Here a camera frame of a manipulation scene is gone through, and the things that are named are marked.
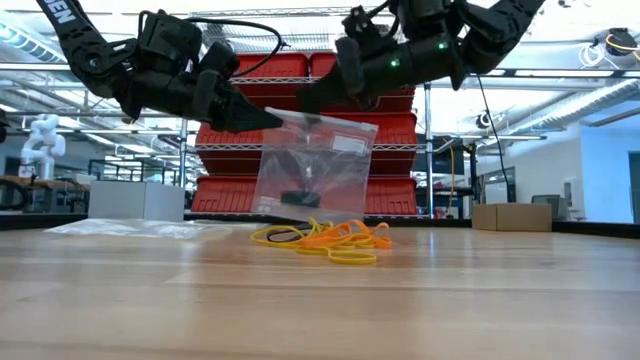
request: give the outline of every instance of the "table surface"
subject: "table surface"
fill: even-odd
[[[372,266],[0,232],[0,359],[638,359],[640,241],[392,229]]]

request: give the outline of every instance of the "ceiling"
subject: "ceiling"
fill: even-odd
[[[41,13],[36,1],[8,1],[2,0],[3,9],[0,11],[0,23],[11,22],[25,33],[46,45],[47,49],[62,57],[55,33],[49,22]],[[363,4],[365,6],[379,5],[381,0],[243,0],[242,7],[251,9],[300,8],[313,11],[312,8],[348,7]],[[495,0],[470,0],[469,2],[481,6],[491,6]],[[640,32],[640,18],[637,12],[628,11],[628,0],[574,0],[567,1],[571,7],[564,8],[556,0],[547,0],[540,14],[536,17],[530,31],[523,38],[522,43],[501,64],[503,68],[564,68],[579,69],[584,67],[580,61],[581,49],[588,46],[594,36],[602,34],[611,27],[627,27],[633,35]],[[176,0],[81,0],[84,10],[91,21],[108,40],[120,40],[136,36],[137,13],[141,10],[156,10],[162,8],[179,16],[187,16],[197,12],[215,12],[233,9],[233,5],[222,1],[208,1],[206,5],[198,1]],[[341,20],[343,16],[253,16],[250,21],[259,22],[276,28],[291,45],[291,50],[311,52],[315,50],[332,49],[333,42],[343,32]],[[380,16],[376,23],[391,24],[390,16]],[[214,36],[224,35],[238,52],[267,52],[274,45],[273,38],[265,36],[260,30],[247,28],[225,27],[207,29],[206,34]],[[38,61],[32,56],[25,56],[23,51],[16,51],[0,42],[0,61]],[[624,58],[611,59],[611,62],[601,61],[597,66],[611,68],[631,68],[637,66],[636,59],[629,55]],[[562,85],[562,81],[555,80],[550,84],[549,91],[531,90],[527,84],[508,86],[505,89],[490,89],[486,91],[487,102],[494,115],[500,115],[507,110],[523,110],[546,103],[562,95],[564,92],[553,89],[553,85]],[[56,91],[59,96],[81,102],[82,92]],[[33,100],[39,95],[29,92]],[[414,108],[418,118],[424,119],[424,92],[417,89]],[[91,97],[91,104],[100,101]],[[465,133],[476,130],[475,118],[484,111],[485,105],[481,92],[476,88],[469,88],[454,92],[449,89],[434,89],[431,92],[431,112],[433,131]],[[114,102],[103,101],[96,109],[115,108]],[[104,120],[108,128],[121,127],[119,119]],[[179,119],[145,119],[136,124],[140,128],[179,128]],[[197,129],[197,122],[190,123],[190,129]],[[424,124],[418,125],[418,131]]]

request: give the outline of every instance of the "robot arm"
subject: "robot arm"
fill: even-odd
[[[347,37],[336,42],[336,65],[301,89],[298,100],[306,112],[351,98],[369,109],[382,93],[443,77],[457,90],[469,73],[487,73],[500,64],[543,3],[499,0],[485,9],[466,0],[389,0],[381,7],[388,6],[397,17],[408,40],[402,44],[382,36],[371,22],[380,8],[370,13],[354,8],[343,21]],[[459,41],[465,24],[470,31]]]
[[[229,78],[239,60],[230,49],[215,43],[198,58],[202,32],[188,19],[162,10],[143,11],[138,39],[107,42],[77,0],[37,2],[73,74],[93,94],[115,98],[131,118],[138,119],[143,108],[150,108],[207,122],[219,131],[282,125],[281,119],[251,105],[231,86]]]

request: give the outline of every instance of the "wall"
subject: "wall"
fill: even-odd
[[[25,136],[9,136],[5,143],[0,144],[0,175],[4,174],[7,157],[20,158],[20,151],[26,139],[27,137]],[[56,165],[72,167],[86,172],[90,159],[104,159],[105,154],[102,148],[85,141],[73,141],[68,137],[66,140],[66,154],[56,159]]]
[[[531,202],[534,195],[564,194],[563,184],[576,179],[573,189],[571,216],[584,217],[582,192],[582,157],[580,125],[573,124],[566,131],[548,133],[546,140],[515,142],[504,157],[505,168],[515,167],[516,199]],[[498,157],[480,157],[478,174],[500,170]]]
[[[633,223],[629,152],[640,151],[640,129],[584,127],[581,136],[587,219]]]

